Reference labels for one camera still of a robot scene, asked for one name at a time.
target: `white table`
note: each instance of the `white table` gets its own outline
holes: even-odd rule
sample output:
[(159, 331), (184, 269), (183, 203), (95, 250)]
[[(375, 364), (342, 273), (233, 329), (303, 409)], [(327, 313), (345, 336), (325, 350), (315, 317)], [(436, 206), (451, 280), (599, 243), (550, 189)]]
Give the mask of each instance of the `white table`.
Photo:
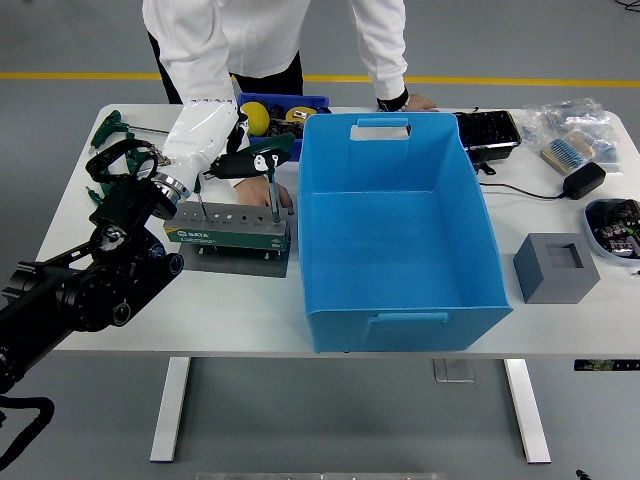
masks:
[[(169, 130), (181, 107), (109, 105), (99, 112), (47, 232), (38, 260), (46, 260), (85, 242), (93, 231), (88, 217), (94, 205), (85, 189), (87, 185), (95, 187), (85, 171), (85, 165), (92, 156), (89, 154), (89, 140), (104, 117), (114, 109), (119, 110), (123, 121), (131, 125)], [(366, 111), (352, 108), (333, 110), (338, 113)], [(512, 111), (512, 114), (518, 122), (524, 112)], [(510, 190), (483, 189), (503, 264), (508, 300), (514, 310), (465, 351), (316, 354), (304, 315), (295, 222), (292, 222), (292, 250), (286, 278), (184, 271), (126, 327), (110, 327), (98, 333), (74, 333), (56, 350), (77, 354), (108, 352), (172, 357), (159, 420), (159, 436), (156, 438), (159, 450), (152, 453), (152, 460), (168, 461), (173, 455), (170, 444), (172, 441), (175, 444), (190, 357), (389, 358), (410, 355), (425, 359), (507, 359), (525, 450), (527, 443), (533, 442), (527, 458), (530, 462), (548, 461), (535, 398), (533, 391), (529, 391), (526, 364), (518, 359), (640, 356), (640, 322), (634, 315), (640, 309), (640, 296), (637, 294), (640, 278), (631, 276), (634, 269), (614, 265), (594, 254), (601, 280), (579, 304), (528, 305), (523, 301), (513, 267), (513, 256), (527, 234), (583, 232), (581, 217), (590, 201), (596, 198), (640, 197), (637, 192), (640, 154), (619, 118), (615, 115), (611, 115), (611, 118), (618, 135), (617, 148), (622, 159), (622, 173), (607, 176), (602, 186), (583, 199), (549, 202)], [(113, 135), (109, 143), (123, 138), (122, 135)], [(162, 136), (153, 134), (138, 133), (136, 136), (158, 145), (162, 145), (164, 140)], [(492, 165), (498, 174), (487, 177), (480, 173), (483, 181), (509, 183), (546, 195), (561, 192), (562, 178), (525, 147), (516, 148), (508, 159)], [(295, 197), (297, 163), (279, 167), (277, 176), (277, 180), (287, 186)], [(202, 196), (205, 201), (235, 202), (234, 192), (226, 181), (207, 182)], [(178, 250), (177, 244), (168, 241), (160, 220), (150, 219), (147, 227), (165, 243), (169, 251)], [(523, 378), (525, 381), (520, 384), (518, 379)], [(520, 415), (525, 405), (528, 405), (529, 413)], [(163, 419), (165, 407), (168, 416)], [(528, 424), (532, 417), (533, 424)], [(168, 422), (168, 433), (163, 434), (161, 423), (165, 420)], [(533, 433), (533, 437), (527, 437), (527, 431)]]

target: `table top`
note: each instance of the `table top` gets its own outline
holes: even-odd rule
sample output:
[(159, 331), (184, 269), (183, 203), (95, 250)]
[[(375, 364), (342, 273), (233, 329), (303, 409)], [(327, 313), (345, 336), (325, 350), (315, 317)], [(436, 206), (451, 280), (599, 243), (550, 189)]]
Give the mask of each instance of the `table top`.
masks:
[[(104, 117), (117, 109), (130, 125), (169, 130), (181, 111), (176, 105), (108, 105), (97, 115), (76, 168), (38, 254), (46, 260), (88, 240), (95, 209), (86, 186), (95, 188), (85, 171), (91, 158), (89, 141)], [(341, 112), (367, 109), (332, 108)], [(511, 110), (516, 120), (524, 111)], [(600, 198), (636, 198), (640, 180), (640, 154), (620, 119), (609, 114), (617, 135), (621, 173), (607, 176), (603, 185), (580, 200), (540, 201), (511, 190), (483, 187), (504, 271), (505, 288), (513, 312), (467, 350), (418, 353), (323, 353), (313, 351), (304, 313), (297, 248), (297, 225), (291, 222), (292, 248), (286, 278), (268, 278), (199, 271), (183, 271), (160, 295), (125, 327), (97, 333), (73, 333), (56, 348), (65, 353), (155, 354), (171, 356), (245, 357), (393, 357), (425, 358), (636, 358), (640, 355), (640, 277), (638, 270), (619, 266), (592, 253), (600, 281), (578, 304), (526, 304), (513, 266), (513, 257), (529, 233), (583, 233), (585, 206)], [(114, 134), (109, 142), (123, 138)], [(137, 133), (157, 143), (164, 137)], [(520, 146), (509, 158), (492, 162), (498, 172), (481, 181), (508, 183), (542, 195), (562, 191), (562, 177), (535, 152)], [(297, 195), (296, 162), (278, 168), (277, 180), (292, 197)], [(227, 181), (205, 183), (205, 201), (235, 203)], [(162, 221), (151, 218), (147, 228), (172, 252)], [(88, 259), (73, 266), (84, 268)]]

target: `shirt sleeve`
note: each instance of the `shirt sleeve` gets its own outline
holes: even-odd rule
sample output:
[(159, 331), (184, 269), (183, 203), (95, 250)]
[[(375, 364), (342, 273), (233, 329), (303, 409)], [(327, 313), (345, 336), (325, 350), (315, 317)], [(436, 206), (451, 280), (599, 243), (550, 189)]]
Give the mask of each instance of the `shirt sleeve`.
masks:
[(352, 20), (358, 30), (358, 49), (376, 97), (390, 100), (404, 92), (404, 27), (402, 0), (350, 0)]
[(184, 103), (234, 100), (229, 44), (212, 0), (144, 0), (142, 16), (160, 46), (160, 62)]

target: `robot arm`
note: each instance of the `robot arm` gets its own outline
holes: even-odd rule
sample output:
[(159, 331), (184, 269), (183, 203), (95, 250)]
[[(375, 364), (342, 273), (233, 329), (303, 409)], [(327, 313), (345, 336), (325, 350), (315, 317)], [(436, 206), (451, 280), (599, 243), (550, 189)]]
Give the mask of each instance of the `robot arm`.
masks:
[[(190, 196), (204, 170), (209, 176), (244, 178), (288, 160), (289, 155), (279, 149), (290, 147), (293, 141), (288, 140), (237, 151), (243, 139), (248, 143), (246, 120), (229, 103), (198, 102), (184, 107), (162, 153), (149, 142), (126, 139), (88, 162), (93, 180), (111, 184), (89, 217), (95, 225), (90, 239), (44, 262), (20, 262), (2, 290), (9, 304), (0, 310), (0, 408), (38, 408), (40, 414), (0, 456), (0, 470), (20, 455), (53, 415), (48, 399), (2, 395), (72, 332), (125, 325), (182, 271), (182, 257), (167, 253), (145, 228), (149, 217), (173, 218), (176, 203)], [(118, 158), (140, 148), (148, 150), (145, 158), (152, 166), (146, 161), (131, 174), (106, 173)], [(71, 268), (88, 255), (89, 267)], [(3, 420), (0, 412), (0, 426)]]

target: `yellow floor line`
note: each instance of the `yellow floor line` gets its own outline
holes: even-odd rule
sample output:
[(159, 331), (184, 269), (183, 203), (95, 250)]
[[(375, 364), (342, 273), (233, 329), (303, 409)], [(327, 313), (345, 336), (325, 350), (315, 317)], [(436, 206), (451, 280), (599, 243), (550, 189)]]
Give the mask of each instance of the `yellow floor line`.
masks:
[[(136, 72), (0, 72), (0, 80), (160, 80), (158, 73)], [(369, 83), (366, 75), (304, 75), (310, 83)], [(463, 76), (405, 76), (407, 83), (533, 87), (640, 88), (640, 80), (510, 78)]]

